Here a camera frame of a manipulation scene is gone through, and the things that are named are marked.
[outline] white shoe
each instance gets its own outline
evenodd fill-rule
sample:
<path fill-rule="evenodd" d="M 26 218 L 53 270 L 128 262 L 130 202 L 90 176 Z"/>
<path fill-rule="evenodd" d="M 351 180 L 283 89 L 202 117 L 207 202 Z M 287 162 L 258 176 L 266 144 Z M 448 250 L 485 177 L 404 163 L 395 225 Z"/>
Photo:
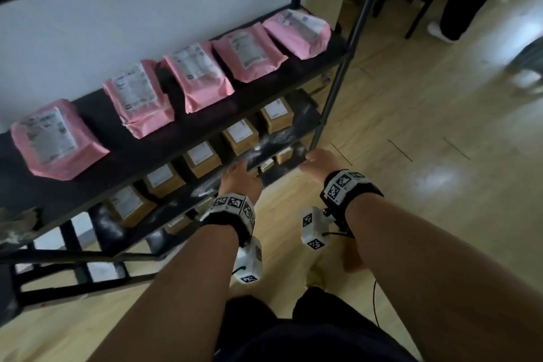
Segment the white shoe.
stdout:
<path fill-rule="evenodd" d="M 426 28 L 428 30 L 428 33 L 435 38 L 438 38 L 439 40 L 444 41 L 445 43 L 454 43 L 456 40 L 451 40 L 447 36 L 444 36 L 441 32 L 441 29 L 439 28 L 438 22 L 430 22 L 428 23 L 428 27 Z"/>

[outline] cardboard box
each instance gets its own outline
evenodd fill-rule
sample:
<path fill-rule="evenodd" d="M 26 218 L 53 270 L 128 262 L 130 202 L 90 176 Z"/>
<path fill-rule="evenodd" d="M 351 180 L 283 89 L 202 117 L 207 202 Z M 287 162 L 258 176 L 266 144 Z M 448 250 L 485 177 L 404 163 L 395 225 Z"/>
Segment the cardboard box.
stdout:
<path fill-rule="evenodd" d="M 268 126 L 268 132 L 274 133 L 292 126 L 294 112 L 284 98 L 279 98 L 260 110 Z"/>
<path fill-rule="evenodd" d="M 132 185 L 121 189 L 104 204 L 109 208 L 113 219 L 126 228 L 133 228 L 156 208 L 155 203 L 145 199 Z"/>
<path fill-rule="evenodd" d="M 266 160 L 262 165 L 260 165 L 260 173 L 266 172 L 273 166 L 273 159 Z"/>
<path fill-rule="evenodd" d="M 284 163 L 290 158 L 292 158 L 292 154 L 294 153 L 294 149 L 292 149 L 291 146 L 283 149 L 281 152 L 275 155 L 275 160 L 278 164 Z"/>
<path fill-rule="evenodd" d="M 241 119 L 230 126 L 223 131 L 223 136 L 238 156 L 258 145 L 260 139 L 257 130 L 247 119 Z"/>
<path fill-rule="evenodd" d="M 183 155 L 188 167 L 198 178 L 222 165 L 219 155 L 206 140 Z"/>
<path fill-rule="evenodd" d="M 199 214 L 202 214 L 211 207 L 211 204 L 214 202 L 214 200 L 215 200 L 214 196 L 208 197 L 207 199 L 198 203 L 194 207 L 194 210 L 196 210 L 196 212 L 198 212 Z"/>
<path fill-rule="evenodd" d="M 191 223 L 191 218 L 185 216 L 185 215 L 179 215 L 178 217 L 172 219 L 170 222 L 164 225 L 164 230 L 168 232 L 170 235 L 175 235 L 178 233 L 182 228 L 187 226 L 189 223 Z"/>
<path fill-rule="evenodd" d="M 164 197 L 185 184 L 171 163 L 146 175 L 143 181 L 149 192 L 156 197 Z"/>

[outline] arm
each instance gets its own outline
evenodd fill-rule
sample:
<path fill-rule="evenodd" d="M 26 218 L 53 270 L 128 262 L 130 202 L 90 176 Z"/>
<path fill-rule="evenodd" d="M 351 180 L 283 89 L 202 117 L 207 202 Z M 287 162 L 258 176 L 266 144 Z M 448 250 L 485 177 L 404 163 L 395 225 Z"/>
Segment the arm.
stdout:
<path fill-rule="evenodd" d="M 229 167 L 219 194 L 247 195 L 256 203 L 261 191 L 244 162 Z M 198 229 L 88 362 L 211 360 L 238 246 L 231 226 Z"/>
<path fill-rule="evenodd" d="M 302 170 L 321 183 L 342 168 L 331 152 L 308 159 Z M 510 272 L 381 196 L 359 195 L 345 217 L 425 360 L 543 357 L 543 298 Z"/>

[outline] wooden floor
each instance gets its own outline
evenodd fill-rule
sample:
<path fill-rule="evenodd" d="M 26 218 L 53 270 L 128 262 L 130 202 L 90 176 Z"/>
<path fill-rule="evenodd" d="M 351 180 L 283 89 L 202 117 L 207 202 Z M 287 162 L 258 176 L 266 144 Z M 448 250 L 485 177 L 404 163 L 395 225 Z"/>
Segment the wooden floor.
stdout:
<path fill-rule="evenodd" d="M 439 17 L 438 0 L 427 17 Z M 471 242 L 543 291 L 543 89 L 518 87 L 506 65 L 543 35 L 543 0 L 490 0 L 461 42 L 403 35 L 417 12 L 405 0 L 370 19 L 321 146 L 367 174 L 388 199 Z M 344 5 L 348 28 L 356 6 Z M 323 100 L 326 91 L 316 94 Z M 320 256 L 300 241 L 299 211 L 319 189 L 298 171 L 266 189 L 256 209 L 264 278 L 233 284 L 289 317 L 310 265 L 319 260 L 328 290 L 374 319 L 369 271 L 347 276 L 336 240 Z M 133 288 L 25 313 L 0 330 L 0 357 L 84 361 L 144 290 Z M 381 327 L 418 355 L 377 288 Z"/>

